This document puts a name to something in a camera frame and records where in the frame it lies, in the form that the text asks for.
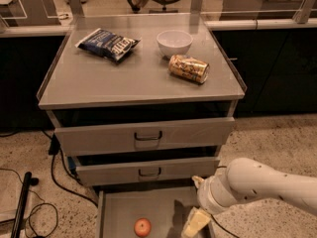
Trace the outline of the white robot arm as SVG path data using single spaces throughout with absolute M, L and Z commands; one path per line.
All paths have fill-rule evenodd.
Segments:
M 233 205 L 275 198 L 317 214 L 317 178 L 279 172 L 248 158 L 232 161 L 219 175 L 194 176 L 199 207 L 193 207 L 181 238 L 193 238 L 212 219 Z

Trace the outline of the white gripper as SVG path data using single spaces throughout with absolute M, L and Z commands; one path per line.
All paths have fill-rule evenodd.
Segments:
M 193 238 L 210 222 L 210 214 L 222 213 L 238 203 L 237 194 L 230 188 L 227 170 L 209 178 L 191 178 L 197 188 L 197 201 L 201 208 L 190 210 L 181 238 Z

